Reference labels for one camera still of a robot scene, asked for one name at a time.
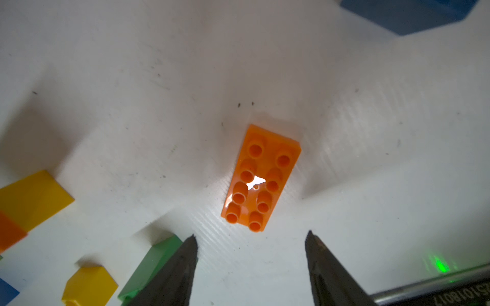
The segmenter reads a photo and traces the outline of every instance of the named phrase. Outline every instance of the blue object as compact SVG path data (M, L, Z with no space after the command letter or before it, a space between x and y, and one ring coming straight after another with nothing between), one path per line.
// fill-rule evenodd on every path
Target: blue object
M478 0L342 0L341 6L398 35L463 20Z
M0 279L0 306L6 306L19 292L4 280Z

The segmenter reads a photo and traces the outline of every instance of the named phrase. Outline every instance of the lego stud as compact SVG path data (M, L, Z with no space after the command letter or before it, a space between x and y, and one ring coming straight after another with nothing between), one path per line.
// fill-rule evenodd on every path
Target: lego stud
M235 203L231 202L228 204L228 208L226 209L226 221L231 224L237 223L238 219L240 219L240 212L242 208Z
M237 182L233 187L233 202L236 204L245 203L245 199L248 196L248 187L244 182Z
M252 212L250 214L250 217L248 217L248 228L252 232L258 232L262 228L262 221L264 218L262 217L262 214L259 212Z
M290 163L291 158L289 157L289 154L281 154L276 159L276 164L280 168L286 168L289 166Z
M271 169L266 176L266 188L270 192L279 190L279 184L282 181L282 171L278 168Z
M257 209L261 213L266 213L269 211L270 206L272 205L272 195L267 191L259 192L257 196Z
M240 179L245 183L250 183L257 172L257 163L251 158L246 159L240 165L240 171Z
M248 143L248 154L251 158L259 158L264 152L264 142L260 138L252 139Z

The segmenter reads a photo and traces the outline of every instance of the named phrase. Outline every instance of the white surface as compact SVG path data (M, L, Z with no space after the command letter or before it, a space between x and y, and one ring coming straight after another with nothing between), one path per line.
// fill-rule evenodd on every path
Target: white surface
M489 9L396 37L330 0L2 1L0 186L76 199L3 254L11 305L77 262L120 290L160 229L197 236L191 305L312 305L309 229L368 293L490 261ZM249 123L303 149L261 234L219 216Z

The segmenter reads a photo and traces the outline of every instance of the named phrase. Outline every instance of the orange lego piece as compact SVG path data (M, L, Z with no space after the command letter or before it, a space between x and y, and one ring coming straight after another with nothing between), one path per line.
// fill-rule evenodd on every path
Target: orange lego piece
M27 236L27 232L0 211L0 253L6 251L25 236Z
M221 217L262 232L300 153L297 141L251 124Z

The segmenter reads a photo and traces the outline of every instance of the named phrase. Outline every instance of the lego brick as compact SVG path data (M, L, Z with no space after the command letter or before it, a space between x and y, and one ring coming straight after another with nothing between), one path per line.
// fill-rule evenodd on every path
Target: lego brick
M221 217L262 232L300 153L297 141L250 125Z
M461 21L478 0L342 0L341 6L398 35Z
M19 292L14 287L0 279L0 306L6 306L18 295Z
M0 253L6 251L25 236L27 236L27 232L0 211Z
M26 232L73 201L47 171L40 171L0 189L0 211Z
M104 267L83 267L67 281L61 301L66 306L104 306L117 288Z
M181 245L182 241L173 235L150 248L118 296L122 305L128 304L153 279Z

